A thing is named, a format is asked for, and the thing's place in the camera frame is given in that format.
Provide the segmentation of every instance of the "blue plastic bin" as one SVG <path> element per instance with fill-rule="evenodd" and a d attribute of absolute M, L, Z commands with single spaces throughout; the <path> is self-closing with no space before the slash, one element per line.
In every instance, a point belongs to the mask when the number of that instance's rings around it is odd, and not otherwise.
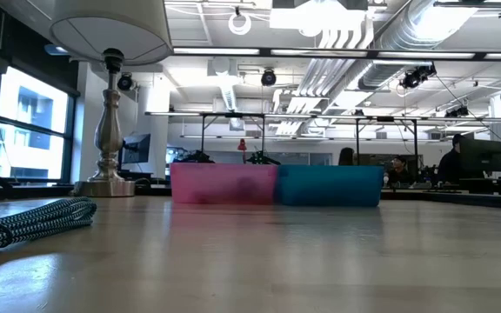
<path fill-rule="evenodd" d="M 281 165 L 276 200 L 292 206 L 376 207 L 384 169 L 379 166 Z"/>

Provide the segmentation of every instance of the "lamp base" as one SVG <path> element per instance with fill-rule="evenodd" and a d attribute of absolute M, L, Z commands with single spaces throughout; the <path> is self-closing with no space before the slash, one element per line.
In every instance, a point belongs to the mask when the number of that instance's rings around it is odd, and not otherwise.
<path fill-rule="evenodd" d="M 135 182 L 77 182 L 75 193 L 78 196 L 122 197 L 135 196 Z"/>

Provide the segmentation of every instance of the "desk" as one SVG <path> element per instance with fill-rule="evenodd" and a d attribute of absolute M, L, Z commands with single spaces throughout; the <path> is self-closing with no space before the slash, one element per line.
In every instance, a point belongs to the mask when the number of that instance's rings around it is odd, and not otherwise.
<path fill-rule="evenodd" d="M 0 313 L 501 311 L 501 210 L 97 203 L 90 228 L 0 250 Z"/>

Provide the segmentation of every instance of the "white lamp shade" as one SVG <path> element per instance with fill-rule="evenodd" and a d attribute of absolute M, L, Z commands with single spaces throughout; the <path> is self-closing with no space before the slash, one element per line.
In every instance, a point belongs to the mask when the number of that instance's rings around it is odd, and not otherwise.
<path fill-rule="evenodd" d="M 171 54 L 162 0 L 56 0 L 50 33 L 72 55 L 101 61 L 109 49 L 124 65 L 156 63 Z"/>

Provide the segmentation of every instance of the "ceiling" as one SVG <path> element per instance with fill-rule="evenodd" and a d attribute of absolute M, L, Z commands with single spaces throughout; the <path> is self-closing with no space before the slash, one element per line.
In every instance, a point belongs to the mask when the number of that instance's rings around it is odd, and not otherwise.
<path fill-rule="evenodd" d="M 375 32 L 406 2 L 387 0 L 388 9 L 375 14 Z M 248 34 L 238 36 L 231 33 L 227 23 L 232 7 L 211 8 L 208 5 L 174 6 L 166 2 L 170 37 L 173 45 L 225 46 L 225 47 L 316 47 L 320 36 L 305 37 L 297 30 L 274 30 L 269 23 L 252 18 Z M 254 1 L 255 9 L 242 6 L 244 12 L 267 16 L 271 1 Z M 0 6 L 12 16 L 29 25 L 45 37 L 49 37 L 52 0 L 0 0 Z M 438 46 L 441 50 L 501 50 L 501 19 L 499 11 L 479 11 L 470 18 L 458 32 Z M 169 57 L 161 62 L 169 73 L 177 90 L 171 93 L 171 103 L 176 110 L 191 103 L 212 103 L 221 97 L 217 86 L 206 83 L 209 57 Z M 265 68 L 274 69 L 277 84 L 297 86 L 306 73 L 310 60 L 291 58 L 238 58 L 237 73 L 242 83 L 234 87 L 235 94 L 241 98 L 272 99 L 275 88 L 262 87 L 260 77 Z M 364 108 L 372 114 L 400 114 L 404 108 L 413 115 L 429 112 L 435 107 L 449 103 L 454 97 L 469 95 L 470 109 L 483 115 L 487 111 L 488 98 L 501 87 L 501 63 L 488 62 L 435 62 L 438 75 L 453 95 L 436 78 L 424 83 L 406 97 L 396 92 L 397 80 L 390 82 L 385 92 L 374 93 L 368 101 L 371 105 Z M 142 70 L 138 77 L 151 80 L 150 70 Z"/>

